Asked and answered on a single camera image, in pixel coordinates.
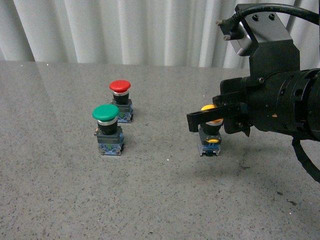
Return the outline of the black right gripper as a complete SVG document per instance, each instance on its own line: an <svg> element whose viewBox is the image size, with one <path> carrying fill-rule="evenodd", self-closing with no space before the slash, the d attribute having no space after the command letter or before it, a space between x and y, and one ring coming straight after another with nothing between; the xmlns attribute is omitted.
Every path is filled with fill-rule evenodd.
<svg viewBox="0 0 320 240"><path fill-rule="evenodd" d="M224 130L228 134L245 132L251 126L260 131L294 136L292 106L284 104L290 98L290 84L295 72L277 72L264 79L264 83L247 86L249 77L231 78L220 83L220 95L212 102L216 108L200 110L186 115L190 132L198 132L198 125L224 119Z"/></svg>

